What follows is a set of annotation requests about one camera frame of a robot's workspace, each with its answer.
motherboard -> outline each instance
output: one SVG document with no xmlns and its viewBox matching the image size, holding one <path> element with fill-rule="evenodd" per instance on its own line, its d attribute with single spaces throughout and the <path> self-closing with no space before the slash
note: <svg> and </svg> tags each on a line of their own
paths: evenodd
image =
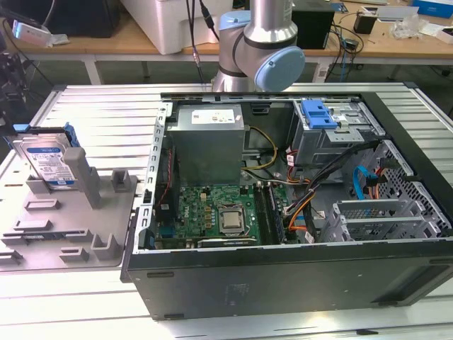
<svg viewBox="0 0 453 340">
<path fill-rule="evenodd" d="M 279 185 L 182 187 L 178 218 L 174 225 L 161 224 L 159 236 L 164 243 L 243 238 L 260 245 L 269 238 L 260 222 L 280 220 L 287 205 L 286 189 Z"/>
</svg>

white cable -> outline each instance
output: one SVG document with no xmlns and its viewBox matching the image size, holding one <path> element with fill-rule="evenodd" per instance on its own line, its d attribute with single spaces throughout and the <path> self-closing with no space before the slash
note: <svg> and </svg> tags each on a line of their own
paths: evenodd
<svg viewBox="0 0 453 340">
<path fill-rule="evenodd" d="M 52 5 L 50 5 L 49 13 L 47 14 L 47 16 L 45 17 L 44 22 L 42 23 L 42 25 L 45 26 L 45 27 L 47 26 L 47 24 L 50 21 L 50 18 L 52 17 L 52 14 L 53 14 L 54 9 L 55 9 L 55 3 L 56 2 L 57 2 L 57 0 L 52 0 Z"/>
<path fill-rule="evenodd" d="M 299 183 L 290 183 L 290 182 L 285 182 L 285 181 L 281 181 L 279 179 L 261 179 L 261 178 L 258 178 L 256 177 L 254 174 L 252 174 L 251 172 L 246 172 L 246 174 L 252 176 L 254 179 L 258 180 L 258 181 L 262 181 L 262 182 L 274 182 L 274 183 L 281 183 L 281 184 L 285 184 L 287 186 L 298 186 Z"/>
</svg>

blue hard drive label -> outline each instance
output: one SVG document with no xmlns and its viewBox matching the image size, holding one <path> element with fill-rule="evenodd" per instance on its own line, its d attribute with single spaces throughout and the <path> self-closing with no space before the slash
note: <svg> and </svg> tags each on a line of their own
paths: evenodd
<svg viewBox="0 0 453 340">
<path fill-rule="evenodd" d="M 74 184 L 71 169 L 63 162 L 63 152 L 59 147 L 29 147 L 28 159 L 40 177 L 55 186 Z"/>
</svg>

robotic arm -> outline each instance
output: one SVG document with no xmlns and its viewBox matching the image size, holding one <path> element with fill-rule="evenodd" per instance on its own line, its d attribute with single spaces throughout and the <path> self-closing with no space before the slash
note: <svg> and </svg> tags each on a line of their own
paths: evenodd
<svg viewBox="0 0 453 340">
<path fill-rule="evenodd" d="M 305 56 L 294 46 L 297 26 L 292 0 L 252 0 L 250 11 L 220 19 L 216 92 L 283 91 L 301 75 Z"/>
</svg>

metal table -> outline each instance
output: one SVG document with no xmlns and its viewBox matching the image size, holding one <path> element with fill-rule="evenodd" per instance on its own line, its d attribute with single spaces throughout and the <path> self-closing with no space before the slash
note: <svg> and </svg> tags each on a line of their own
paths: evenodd
<svg viewBox="0 0 453 340">
<path fill-rule="evenodd" d="M 123 167 L 143 181 L 159 94 L 207 89 L 187 84 L 68 86 L 50 94 L 32 124 L 61 126 L 69 121 L 89 164 L 100 175 Z M 453 184 L 452 122 L 420 90 L 392 83 L 297 84 L 288 91 L 376 92 Z M 27 175 L 27 165 L 10 152 L 0 166 L 0 232 L 8 229 L 22 204 Z M 134 206 L 141 200 L 143 187 L 143 183 L 138 185 Z M 120 268 L 1 275 L 0 332 L 5 339 L 61 339 L 62 334 L 124 339 L 131 332 L 153 339 L 312 339 L 314 334 L 318 334 L 316 339 L 351 339 L 357 330 L 368 329 L 379 334 L 367 339 L 453 337 L 453 280 L 411 307 L 154 322 L 134 285 L 121 283 L 119 277 Z M 303 283 L 297 289 L 304 289 Z"/>
</svg>

